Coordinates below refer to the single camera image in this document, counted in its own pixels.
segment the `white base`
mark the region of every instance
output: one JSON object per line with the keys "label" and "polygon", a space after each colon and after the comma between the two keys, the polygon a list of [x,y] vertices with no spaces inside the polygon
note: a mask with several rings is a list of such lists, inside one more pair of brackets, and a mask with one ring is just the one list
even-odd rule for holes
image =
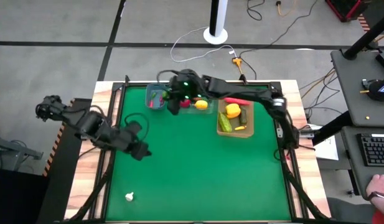
{"label": "white base", "polygon": [[228,39],[228,32],[225,29],[222,29],[221,34],[218,37],[214,37],[210,34],[210,28],[207,28],[203,33],[204,39],[210,44],[223,44]]}

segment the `wooden table frame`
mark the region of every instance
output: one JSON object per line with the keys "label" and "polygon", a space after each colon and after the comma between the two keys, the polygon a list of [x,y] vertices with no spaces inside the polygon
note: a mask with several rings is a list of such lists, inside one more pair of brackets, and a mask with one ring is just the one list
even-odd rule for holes
{"label": "wooden table frame", "polygon": [[[154,81],[146,82],[129,82],[132,86],[146,86],[148,83]],[[241,83],[241,81],[228,81],[232,83]],[[295,80],[253,80],[249,81],[251,84],[259,84],[269,82],[278,82],[281,84],[281,89],[283,95],[288,101],[288,111],[293,120],[293,124],[297,128],[301,128],[307,124],[304,109],[302,106],[301,97],[299,95],[299,90],[297,82]],[[117,116],[118,108],[122,108],[122,102],[124,101],[121,96],[124,96],[124,89],[126,84],[119,82],[97,82],[94,95],[92,98],[92,105],[100,106],[103,111],[111,117],[113,124],[119,122],[119,117]],[[300,145],[312,147],[312,141],[308,139],[300,139]],[[90,142],[84,142],[82,144],[80,153],[83,153],[92,147]],[[318,209],[326,216],[330,216],[329,206],[327,204],[327,199],[325,197],[325,192],[323,184],[321,181],[321,175],[319,172],[319,167],[316,161],[316,155],[313,150],[305,149],[300,147],[296,149],[295,152],[291,151],[290,153],[291,160],[287,160],[289,169],[297,170],[295,172],[295,177],[300,183],[304,191],[308,194],[311,200],[315,203]],[[114,162],[114,156],[111,155],[111,152],[103,152],[99,150],[92,151],[88,154],[85,154],[77,163],[77,168],[75,171],[73,185],[70,192],[67,209],[64,218],[70,218],[78,209],[84,204],[88,196],[91,194],[94,186],[97,184],[97,180],[102,176],[106,171],[109,162]],[[312,218],[312,214],[307,213],[306,208],[301,209],[303,203],[300,202],[300,198],[294,188],[289,184],[285,179],[286,191],[288,191],[288,201],[291,216],[293,213],[295,217],[307,217]],[[91,210],[95,212],[88,211],[87,215],[84,216],[84,219],[91,218],[100,218],[105,217],[107,202],[104,202],[103,199],[108,198],[108,191],[110,187],[110,182],[108,185],[103,187],[101,192],[98,195],[96,202],[91,207]]]}

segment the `blue bin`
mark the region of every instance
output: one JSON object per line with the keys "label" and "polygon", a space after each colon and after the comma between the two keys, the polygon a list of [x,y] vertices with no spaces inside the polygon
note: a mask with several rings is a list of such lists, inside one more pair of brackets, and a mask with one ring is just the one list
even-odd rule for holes
{"label": "blue bin", "polygon": [[146,87],[146,106],[152,110],[159,110],[163,109],[166,105],[166,102],[161,103],[160,102],[160,96],[162,95],[162,92],[164,91],[163,88],[166,86],[159,83],[150,83]]}

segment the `person's hand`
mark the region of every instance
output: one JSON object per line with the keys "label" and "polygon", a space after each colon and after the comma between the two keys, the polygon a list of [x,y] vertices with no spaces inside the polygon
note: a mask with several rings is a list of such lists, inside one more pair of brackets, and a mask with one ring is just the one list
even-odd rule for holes
{"label": "person's hand", "polygon": [[[369,196],[373,191],[384,194],[384,175],[374,175],[366,188],[366,194]],[[384,198],[374,197],[370,201],[384,215]]]}
{"label": "person's hand", "polygon": [[374,175],[366,188],[366,194],[369,196],[372,192],[377,191],[384,194],[384,175]]}

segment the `plastic container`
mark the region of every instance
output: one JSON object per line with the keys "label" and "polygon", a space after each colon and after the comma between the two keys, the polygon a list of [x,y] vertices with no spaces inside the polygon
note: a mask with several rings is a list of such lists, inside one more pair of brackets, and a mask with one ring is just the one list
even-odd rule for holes
{"label": "plastic container", "polygon": [[165,85],[158,83],[150,83],[146,87],[146,101],[145,105],[152,110],[160,110],[163,109],[166,105],[165,101],[160,101],[160,97],[162,95],[163,87]]}
{"label": "plastic container", "polygon": [[[225,100],[218,100],[218,112],[225,113],[225,107],[228,105]],[[217,119],[217,133],[222,136],[231,136],[237,138],[248,138],[254,134],[254,102],[251,102],[250,105],[240,106],[244,108],[247,112],[247,128],[243,130],[235,131],[235,128],[241,126],[239,117],[229,119],[229,122],[232,126],[232,131],[226,133],[222,131],[221,125],[219,124],[219,118]]]}
{"label": "plastic container", "polygon": [[194,105],[190,105],[188,108],[180,108],[180,114],[212,114],[216,112],[217,101],[218,100],[208,100],[205,97],[202,97],[202,100],[205,100],[208,103],[207,109],[199,110]]}

